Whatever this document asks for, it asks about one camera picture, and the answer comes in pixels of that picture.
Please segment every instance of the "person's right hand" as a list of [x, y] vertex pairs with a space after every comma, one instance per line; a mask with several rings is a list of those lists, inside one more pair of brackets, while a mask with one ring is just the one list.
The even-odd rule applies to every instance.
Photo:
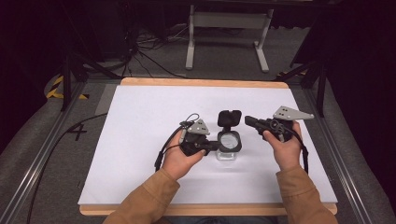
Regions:
[[[300, 124], [297, 121], [293, 122], [293, 130], [301, 137]], [[275, 161], [280, 170], [300, 165], [301, 145], [296, 137], [293, 136], [289, 141], [282, 143], [269, 131], [264, 131], [262, 134], [274, 149]]]

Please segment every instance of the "tan jacket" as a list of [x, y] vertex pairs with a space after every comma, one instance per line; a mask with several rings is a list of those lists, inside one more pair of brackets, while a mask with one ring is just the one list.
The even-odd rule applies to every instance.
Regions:
[[[301, 166], [276, 174], [289, 224], [337, 223], [334, 215], [320, 202], [319, 193]], [[160, 169], [132, 191], [105, 224], [153, 223], [163, 216], [180, 185]]]

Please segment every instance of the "silver metal plate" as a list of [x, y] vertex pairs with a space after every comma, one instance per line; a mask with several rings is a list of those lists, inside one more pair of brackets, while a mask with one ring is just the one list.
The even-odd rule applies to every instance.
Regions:
[[195, 123], [190, 126], [187, 132], [210, 135], [210, 132], [202, 119], [195, 121]]
[[295, 119], [314, 119], [313, 114], [307, 114], [299, 110], [281, 106], [274, 114], [274, 119], [295, 120]]

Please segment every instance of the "silver stand leg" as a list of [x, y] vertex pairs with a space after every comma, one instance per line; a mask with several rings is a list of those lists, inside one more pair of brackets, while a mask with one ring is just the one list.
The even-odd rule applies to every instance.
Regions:
[[194, 60], [194, 6], [190, 6], [190, 22], [189, 22], [190, 40], [187, 49], [186, 69], [192, 70]]
[[274, 13], [273, 9], [268, 10], [267, 18], [265, 19], [264, 25], [262, 26], [262, 38], [260, 39], [260, 42], [259, 41], [254, 42], [254, 47], [256, 49], [257, 57], [259, 58], [260, 66], [262, 67], [262, 71], [264, 73], [268, 73], [269, 68], [268, 68], [268, 63], [265, 60], [264, 52], [262, 51], [262, 46], [264, 45], [264, 40], [265, 37], [267, 36], [268, 28], [270, 26], [273, 13]]

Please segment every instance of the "wooden table edge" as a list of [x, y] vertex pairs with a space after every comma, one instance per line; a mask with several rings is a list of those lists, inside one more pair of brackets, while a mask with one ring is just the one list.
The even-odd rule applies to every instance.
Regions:
[[241, 88], [277, 88], [288, 89], [285, 82], [215, 80], [215, 79], [184, 79], [184, 78], [150, 78], [125, 77], [121, 86], [205, 86], [205, 87], [241, 87]]
[[[323, 204], [337, 214], [335, 203]], [[79, 211], [84, 216], [108, 216], [117, 204], [82, 204]], [[164, 216], [286, 216], [282, 203], [233, 203], [233, 204], [170, 204]]]

